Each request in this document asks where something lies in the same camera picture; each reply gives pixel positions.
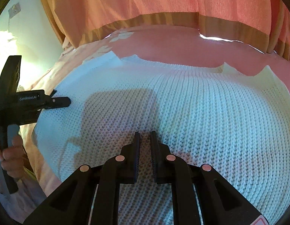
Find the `left hand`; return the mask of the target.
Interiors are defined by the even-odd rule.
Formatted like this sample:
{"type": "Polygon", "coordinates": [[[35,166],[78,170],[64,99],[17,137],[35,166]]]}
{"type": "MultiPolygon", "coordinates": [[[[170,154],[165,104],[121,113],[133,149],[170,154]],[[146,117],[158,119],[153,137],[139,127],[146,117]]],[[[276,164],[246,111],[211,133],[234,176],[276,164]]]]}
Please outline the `left hand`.
{"type": "Polygon", "coordinates": [[[24,149],[22,147],[23,141],[20,135],[12,138],[12,146],[0,150],[0,164],[3,170],[14,179],[21,179],[24,174],[24,149]]]}

